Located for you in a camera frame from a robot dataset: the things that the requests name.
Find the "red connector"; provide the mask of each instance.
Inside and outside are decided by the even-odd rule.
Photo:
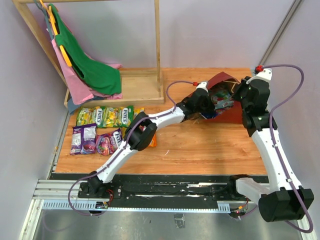
[[[257,73],[262,72],[263,70],[264,70],[264,66],[259,65],[259,66],[255,67],[254,72],[255,72],[255,74],[257,74]]]

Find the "green garment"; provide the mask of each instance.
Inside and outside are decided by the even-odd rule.
[[[88,86],[106,95],[121,93],[121,77],[118,69],[90,59],[81,49],[78,41],[61,20],[58,10],[50,3],[58,35],[55,41],[63,46],[72,63],[72,68]]]

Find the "wooden table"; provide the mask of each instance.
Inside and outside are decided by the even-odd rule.
[[[241,79],[250,76],[248,68],[164,68],[165,86],[177,80],[207,81],[220,72]],[[169,94],[179,102],[194,91],[191,84],[177,83]],[[147,114],[172,107],[165,104],[145,106]],[[56,166],[56,173],[89,173],[107,161],[108,156],[98,153],[70,155],[72,127],[76,114],[70,117]],[[98,134],[112,128],[99,128]],[[148,147],[130,158],[118,171],[121,174],[194,174],[194,175],[265,175],[260,154],[240,124],[210,123],[203,120],[173,124],[156,133],[157,147]]]

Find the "gray wall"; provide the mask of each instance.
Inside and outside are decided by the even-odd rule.
[[[66,87],[9,0],[0,1],[0,231],[16,240],[66,116]]]
[[[288,160],[303,184],[312,188],[314,203],[311,216],[320,236],[320,1],[306,0],[297,11],[268,59],[267,64],[295,64],[305,73],[300,92],[275,113],[280,137]],[[274,69],[272,72],[270,105],[289,96],[298,86],[299,72],[294,69]]]
[[[292,0],[160,0],[163,67],[253,67]],[[154,67],[154,0],[55,4],[92,57]],[[41,12],[34,11],[43,24]]]

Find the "wooden rack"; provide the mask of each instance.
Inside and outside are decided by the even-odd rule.
[[[63,82],[67,85],[65,77],[60,68],[60,64],[56,53],[45,36],[45,33],[40,28],[35,17],[31,13],[27,4],[34,3],[33,0],[12,0],[15,7],[21,14],[25,23],[30,28],[31,32],[43,48],[45,54],[50,59],[52,65],[60,75]],[[108,0],[43,0],[44,3],[69,3],[69,2],[97,2]],[[156,68],[144,69],[120,69],[122,82],[122,99],[117,100],[96,100],[85,103],[84,107],[94,106],[110,106],[120,107],[125,105],[150,105],[161,104],[165,101],[164,82],[162,79],[160,65],[160,14],[159,0],[154,0],[154,15],[155,15],[155,47],[156,47]],[[67,107],[70,99],[70,92],[67,90],[64,105]]]

